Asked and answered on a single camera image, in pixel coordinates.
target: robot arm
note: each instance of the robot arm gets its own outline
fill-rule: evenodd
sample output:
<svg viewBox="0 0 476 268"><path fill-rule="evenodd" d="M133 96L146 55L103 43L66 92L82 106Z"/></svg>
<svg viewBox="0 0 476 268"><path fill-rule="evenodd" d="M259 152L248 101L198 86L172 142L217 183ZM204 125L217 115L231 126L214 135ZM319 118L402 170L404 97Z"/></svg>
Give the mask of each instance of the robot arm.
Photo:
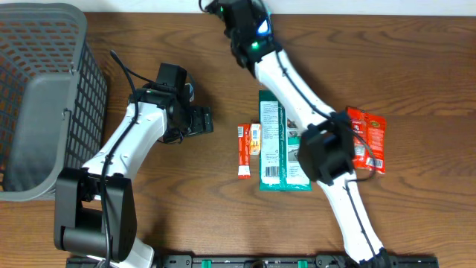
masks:
<svg viewBox="0 0 476 268"><path fill-rule="evenodd" d="M280 58L283 67L286 69L292 81L300 88L302 93L305 94L306 98L313 102L320 111L328 115L335 112L331 107L322 102L307 86L292 67L284 50L271 52L263 56L260 62L255 63L254 70L256 78L273 92L286 109L286 114L289 114L289 117L296 123L300 131L306 131L309 125L319 125L327 121L327 119L312 111L311 107L296 92L286 76L283 76L283 70L277 62L277 56ZM327 185L319 180L318 184L329 199L334 215L341 228L346 253L354 261L369 261L373 258L370 247L372 247L373 252L379 253L383 245L370 225L370 221L358 193L356 182L351 182L349 183L350 194L352 194L358 215L370 240L370 244L362 234L357 216L345 189L345 182L354 179L356 179L356 173L351 170L351 172L345 172L333 177L333 185Z"/></svg>
<svg viewBox="0 0 476 268"><path fill-rule="evenodd" d="M80 170L62 170L57 179L55 202L56 248L99 261L106 257L103 212L83 207L85 201L100 200L100 179L105 175L110 265L151 267L152 247L135 236L137 220L132 181L150 148L160 138L163 143L172 143L178 138L213 132L210 108L190 106L194 89L193 85L185 84L186 77L187 72L181 67L162 63L157 80L136 89L135 98L129 97L124 119L100 152ZM106 156L112 151L109 166L103 169Z"/></svg>
<svg viewBox="0 0 476 268"><path fill-rule="evenodd" d="M167 128L167 113L165 110L153 103L139 102L138 105L139 116L136 125L116 149L111 160L112 163L107 170L107 176L119 173L128 179L134 180L150 148L165 134ZM131 103L127 106L126 115L111 138L99 153L83 165L83 168L88 169L89 173L101 174L106 155L129 126L134 112L135 106Z"/></svg>
<svg viewBox="0 0 476 268"><path fill-rule="evenodd" d="M306 175L329 199L344 237L346 253L361 266L388 262L358 193L352 159L350 120L320 100L274 41L269 13L261 1L214 0L205 10L225 22L237 62L277 97L302 133L298 159Z"/></svg>

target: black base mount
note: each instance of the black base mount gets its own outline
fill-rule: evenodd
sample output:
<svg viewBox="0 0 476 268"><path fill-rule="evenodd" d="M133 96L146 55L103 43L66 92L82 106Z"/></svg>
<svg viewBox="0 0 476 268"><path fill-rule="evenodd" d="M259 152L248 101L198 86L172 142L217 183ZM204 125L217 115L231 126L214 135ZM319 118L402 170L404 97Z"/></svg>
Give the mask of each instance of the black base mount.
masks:
<svg viewBox="0 0 476 268"><path fill-rule="evenodd" d="M99 194L100 177L87 170L65 167L58 176L54 210L54 245L77 255L106 256L103 212L83 207ZM137 232L130 179L107 176L107 206L111 229L112 260L127 258Z"/></svg>
<svg viewBox="0 0 476 268"><path fill-rule="evenodd" d="M300 140L297 159L313 182L329 186L343 173L353 173L355 155L350 118L346 112L332 113L332 120L309 125Z"/></svg>
<svg viewBox="0 0 476 268"><path fill-rule="evenodd" d="M391 268L438 268L435 257L389 257ZM90 258L69 258L66 268L94 268ZM158 256L152 268L359 268L343 255L315 257L191 257L189 255Z"/></svg>

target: wooden table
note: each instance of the wooden table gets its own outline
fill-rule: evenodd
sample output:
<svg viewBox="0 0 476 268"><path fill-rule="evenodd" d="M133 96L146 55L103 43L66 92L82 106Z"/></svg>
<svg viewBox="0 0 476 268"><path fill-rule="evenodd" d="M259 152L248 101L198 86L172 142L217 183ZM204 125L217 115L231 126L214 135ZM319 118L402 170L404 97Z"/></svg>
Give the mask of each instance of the wooden table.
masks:
<svg viewBox="0 0 476 268"><path fill-rule="evenodd" d="M161 62L186 68L215 132L156 144L134 181L138 236L197 255L343 252L319 187L258 190L238 180L237 124L258 119L262 88L231 56L214 16L90 13L88 42L110 86L106 137L125 113L129 85L109 57L154 79ZM476 266L476 19L276 16L277 39L336 110L387 119L387 174L359 186L390 251L434 254L441 267ZM134 79L137 86L142 82ZM52 202L0 203L0 267L64 267L53 245Z"/></svg>

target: candy wrapper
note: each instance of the candy wrapper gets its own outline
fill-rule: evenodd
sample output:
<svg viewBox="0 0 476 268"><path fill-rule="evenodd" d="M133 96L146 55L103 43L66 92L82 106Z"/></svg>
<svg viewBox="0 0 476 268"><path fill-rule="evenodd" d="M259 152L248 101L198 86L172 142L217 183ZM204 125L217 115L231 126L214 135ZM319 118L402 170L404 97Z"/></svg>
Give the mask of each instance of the candy wrapper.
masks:
<svg viewBox="0 0 476 268"><path fill-rule="evenodd" d="M354 137L356 156L353 163L356 168L385 173L384 137L387 122L385 118L371 115L363 110L347 107L347 114L352 123L352 129L367 142L375 155L375 164L365 146Z"/></svg>
<svg viewBox="0 0 476 268"><path fill-rule="evenodd" d="M251 178L250 172L250 124L238 125L238 148L239 148L239 166L238 178Z"/></svg>
<svg viewBox="0 0 476 268"><path fill-rule="evenodd" d="M312 191L298 161L300 132L272 92L260 91L261 191Z"/></svg>

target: plastic basket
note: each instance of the plastic basket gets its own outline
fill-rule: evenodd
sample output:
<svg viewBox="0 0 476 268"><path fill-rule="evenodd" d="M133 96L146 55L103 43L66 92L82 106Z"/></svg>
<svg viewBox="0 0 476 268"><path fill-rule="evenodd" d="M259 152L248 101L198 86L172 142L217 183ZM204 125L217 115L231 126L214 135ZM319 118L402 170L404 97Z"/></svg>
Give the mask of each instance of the plastic basket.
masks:
<svg viewBox="0 0 476 268"><path fill-rule="evenodd" d="M69 4L0 4L0 200L54 198L99 149L107 86Z"/></svg>

